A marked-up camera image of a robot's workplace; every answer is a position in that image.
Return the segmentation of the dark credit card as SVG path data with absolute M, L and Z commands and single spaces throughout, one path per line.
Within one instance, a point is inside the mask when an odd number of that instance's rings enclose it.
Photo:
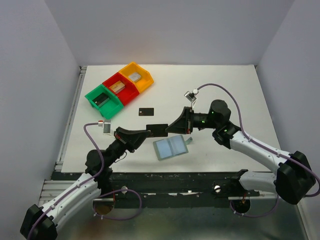
M 138 110 L 138 115 L 140 117 L 151 117 L 154 116 L 155 109 L 153 107 L 141 107 Z
M 160 138 L 160 137 L 167 137 L 168 133 L 166 132 L 166 128 L 169 125 L 167 123 L 161 124 L 147 124 L 146 130 L 150 132 L 149 138 Z

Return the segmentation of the green card holder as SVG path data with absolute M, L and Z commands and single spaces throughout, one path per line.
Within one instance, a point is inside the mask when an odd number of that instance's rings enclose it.
M 153 142 L 153 147 L 159 161 L 174 158 L 189 152 L 187 145 L 193 141 L 192 137 L 187 140 L 182 135 L 172 136 Z

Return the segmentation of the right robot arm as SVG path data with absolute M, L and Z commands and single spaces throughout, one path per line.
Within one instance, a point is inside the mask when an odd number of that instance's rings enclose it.
M 230 183 L 230 191 L 241 196 L 247 191 L 261 190 L 278 194 L 284 201 L 296 205 L 307 196 L 316 184 L 306 156 L 296 151 L 289 153 L 247 135 L 230 121 L 231 110 L 225 101 L 211 102 L 208 113 L 195 113 L 191 107 L 184 107 L 181 115 L 167 128 L 167 133 L 188 135 L 194 128 L 212 129 L 212 137 L 221 146 L 240 152 L 269 169 L 256 173 L 241 170 Z

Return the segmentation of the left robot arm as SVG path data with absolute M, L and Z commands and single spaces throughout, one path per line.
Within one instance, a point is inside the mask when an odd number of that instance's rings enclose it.
M 97 197 L 104 198 L 110 194 L 111 165 L 124 154 L 134 153 L 150 134 L 148 130 L 118 127 L 114 141 L 105 150 L 99 149 L 95 143 L 95 149 L 87 154 L 85 172 L 49 202 L 29 207 L 20 234 L 27 240 L 55 240 L 59 231 L 83 206 Z

